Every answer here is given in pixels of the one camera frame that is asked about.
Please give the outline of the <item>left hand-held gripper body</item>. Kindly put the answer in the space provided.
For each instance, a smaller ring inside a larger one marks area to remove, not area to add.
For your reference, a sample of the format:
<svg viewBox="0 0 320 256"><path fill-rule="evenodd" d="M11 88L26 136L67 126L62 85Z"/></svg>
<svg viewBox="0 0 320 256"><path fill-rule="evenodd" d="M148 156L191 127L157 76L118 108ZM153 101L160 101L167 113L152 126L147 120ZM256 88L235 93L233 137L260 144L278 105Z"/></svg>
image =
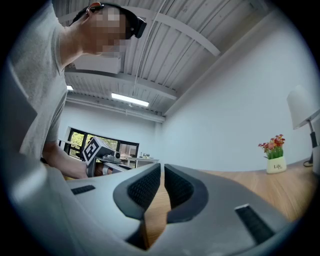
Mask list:
<svg viewBox="0 0 320 256"><path fill-rule="evenodd" d="M103 159L104 155L116 152L109 147L104 141L97 136L94 136L86 148L82 151L85 163L86 163L86 174L89 178L95 177L96 163L103 163L105 166L112 168L113 172L120 173L131 170L131 167L121 163L121 159L118 161L110 161Z"/></svg>

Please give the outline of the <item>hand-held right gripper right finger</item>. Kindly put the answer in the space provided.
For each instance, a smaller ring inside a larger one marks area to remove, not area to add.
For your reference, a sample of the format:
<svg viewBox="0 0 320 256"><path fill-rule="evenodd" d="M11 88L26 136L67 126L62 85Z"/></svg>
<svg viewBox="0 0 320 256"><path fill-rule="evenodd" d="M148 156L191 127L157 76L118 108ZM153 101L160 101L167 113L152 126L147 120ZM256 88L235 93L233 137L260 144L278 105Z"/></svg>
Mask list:
<svg viewBox="0 0 320 256"><path fill-rule="evenodd" d="M205 184L170 164L164 165L164 187L171 207L167 213L168 224L192 220L208 203Z"/></svg>

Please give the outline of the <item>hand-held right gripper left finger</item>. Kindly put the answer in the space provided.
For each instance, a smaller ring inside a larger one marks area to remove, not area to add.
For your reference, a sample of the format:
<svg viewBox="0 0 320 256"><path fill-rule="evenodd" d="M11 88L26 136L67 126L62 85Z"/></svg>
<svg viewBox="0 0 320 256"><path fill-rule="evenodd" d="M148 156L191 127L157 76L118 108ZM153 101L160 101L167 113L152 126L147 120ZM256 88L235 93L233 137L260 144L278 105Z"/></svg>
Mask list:
<svg viewBox="0 0 320 256"><path fill-rule="evenodd" d="M127 217L143 220L161 183L161 165L143 166L142 172L124 180L113 191L113 200Z"/></svg>

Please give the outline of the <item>person's left forearm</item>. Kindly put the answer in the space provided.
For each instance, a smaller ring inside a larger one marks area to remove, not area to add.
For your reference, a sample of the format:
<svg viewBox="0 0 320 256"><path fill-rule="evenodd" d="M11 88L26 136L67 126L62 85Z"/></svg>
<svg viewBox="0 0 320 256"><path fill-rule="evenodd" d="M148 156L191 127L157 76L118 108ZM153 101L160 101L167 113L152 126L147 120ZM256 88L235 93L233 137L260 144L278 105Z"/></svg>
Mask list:
<svg viewBox="0 0 320 256"><path fill-rule="evenodd" d="M44 144L42 157L49 166L60 170L64 176L73 179L88 178L86 163L69 156L56 142Z"/></svg>

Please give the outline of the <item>person's left hand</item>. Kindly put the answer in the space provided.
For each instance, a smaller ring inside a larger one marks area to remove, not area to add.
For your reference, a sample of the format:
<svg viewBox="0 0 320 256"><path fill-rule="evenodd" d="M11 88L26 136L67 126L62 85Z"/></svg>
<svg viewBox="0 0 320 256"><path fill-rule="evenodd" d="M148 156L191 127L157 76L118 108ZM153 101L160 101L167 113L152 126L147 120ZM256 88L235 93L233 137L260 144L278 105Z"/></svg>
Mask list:
<svg viewBox="0 0 320 256"><path fill-rule="evenodd" d="M101 162L96 163L95 165L95 171L94 171L94 176L99 177L103 175L111 175L113 173L113 169L104 165Z"/></svg>

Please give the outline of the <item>black framed window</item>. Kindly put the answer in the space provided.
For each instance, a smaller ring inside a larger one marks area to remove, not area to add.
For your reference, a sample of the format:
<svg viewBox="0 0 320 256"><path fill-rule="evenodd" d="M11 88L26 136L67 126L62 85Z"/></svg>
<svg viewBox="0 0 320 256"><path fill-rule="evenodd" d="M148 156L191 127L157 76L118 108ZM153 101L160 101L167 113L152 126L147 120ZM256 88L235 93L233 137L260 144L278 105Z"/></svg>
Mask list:
<svg viewBox="0 0 320 256"><path fill-rule="evenodd" d="M84 162L85 159L82 152L93 137L98 137L99 139L104 141L110 148L119 152L120 160L123 165L129 166L130 168L136 167L137 161L130 160L128 162L128 158L137 157L139 149L138 143L98 136L74 128L70 129L68 136L68 141L71 142L71 144L66 143L64 146L64 151L69 156Z"/></svg>

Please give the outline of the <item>white side table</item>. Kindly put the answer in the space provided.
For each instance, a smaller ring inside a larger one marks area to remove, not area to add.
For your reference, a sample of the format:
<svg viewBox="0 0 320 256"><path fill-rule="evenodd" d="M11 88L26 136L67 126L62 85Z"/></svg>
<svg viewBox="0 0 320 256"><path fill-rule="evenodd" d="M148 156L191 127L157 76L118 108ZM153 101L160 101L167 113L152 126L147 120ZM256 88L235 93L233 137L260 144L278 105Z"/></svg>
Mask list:
<svg viewBox="0 0 320 256"><path fill-rule="evenodd" d="M158 159L154 158L143 158L143 157L121 157L121 162L130 168L139 168L148 164L156 164L159 162Z"/></svg>

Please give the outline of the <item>person's grey shirt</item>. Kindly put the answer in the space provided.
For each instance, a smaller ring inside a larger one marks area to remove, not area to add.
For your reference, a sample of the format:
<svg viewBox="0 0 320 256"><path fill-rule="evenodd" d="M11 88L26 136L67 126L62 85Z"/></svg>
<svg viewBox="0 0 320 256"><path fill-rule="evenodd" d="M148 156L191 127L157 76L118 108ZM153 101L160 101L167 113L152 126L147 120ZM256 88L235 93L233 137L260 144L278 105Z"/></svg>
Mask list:
<svg viewBox="0 0 320 256"><path fill-rule="evenodd" d="M37 112L20 153L40 159L45 143L56 142L67 85L60 58L62 25L48 1L26 25L9 55L14 71Z"/></svg>

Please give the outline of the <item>flower plant in white pot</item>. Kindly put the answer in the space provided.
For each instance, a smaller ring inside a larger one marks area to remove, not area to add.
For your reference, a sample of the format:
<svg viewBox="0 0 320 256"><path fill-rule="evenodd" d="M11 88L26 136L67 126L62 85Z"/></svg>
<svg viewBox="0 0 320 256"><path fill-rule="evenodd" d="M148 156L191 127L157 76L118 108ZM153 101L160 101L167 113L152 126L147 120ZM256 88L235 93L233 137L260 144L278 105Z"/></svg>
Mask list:
<svg viewBox="0 0 320 256"><path fill-rule="evenodd" d="M263 149L267 158L266 172L268 174L277 174L286 171L287 164L284 157L283 145L285 139L282 134L271 138L269 142L259 143L258 147Z"/></svg>

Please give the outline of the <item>white shade table lamp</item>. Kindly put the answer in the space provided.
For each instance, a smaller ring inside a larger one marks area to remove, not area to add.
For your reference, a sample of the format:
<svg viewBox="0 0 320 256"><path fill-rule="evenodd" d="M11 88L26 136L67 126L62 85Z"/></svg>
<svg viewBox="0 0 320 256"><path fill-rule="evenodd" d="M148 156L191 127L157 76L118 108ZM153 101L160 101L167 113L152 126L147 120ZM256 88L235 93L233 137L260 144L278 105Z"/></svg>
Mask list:
<svg viewBox="0 0 320 256"><path fill-rule="evenodd" d="M286 101L291 116L292 128L297 130L308 125L312 149L315 149L318 143L312 121L320 114L320 103L301 85L297 85L289 92Z"/></svg>

